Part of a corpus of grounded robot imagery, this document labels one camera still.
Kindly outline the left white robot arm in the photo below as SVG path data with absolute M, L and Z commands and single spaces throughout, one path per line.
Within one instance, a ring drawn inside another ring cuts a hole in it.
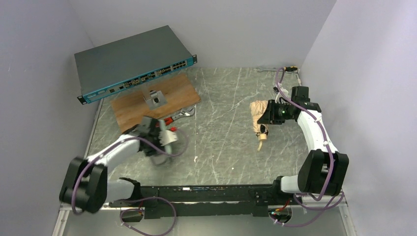
M 160 142 L 166 129 L 164 120 L 144 117 L 141 123 L 125 130 L 98 153 L 75 157 L 67 168 L 59 200 L 71 205 L 73 213 L 80 215 L 96 213 L 105 203 L 139 198 L 141 186 L 138 181 L 126 177 L 109 180 L 108 174 L 139 152 L 146 156 L 167 154 Z

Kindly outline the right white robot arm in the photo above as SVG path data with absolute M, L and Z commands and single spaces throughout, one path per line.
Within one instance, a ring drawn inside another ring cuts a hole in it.
M 298 174 L 278 177 L 279 193 L 318 194 L 319 198 L 339 195 L 349 158 L 331 142 L 323 125 L 322 110 L 310 101 L 308 87 L 293 87 L 289 100 L 252 102 L 250 109 L 260 142 L 267 138 L 270 125 L 281 125 L 287 120 L 296 121 L 305 137 L 308 156 Z

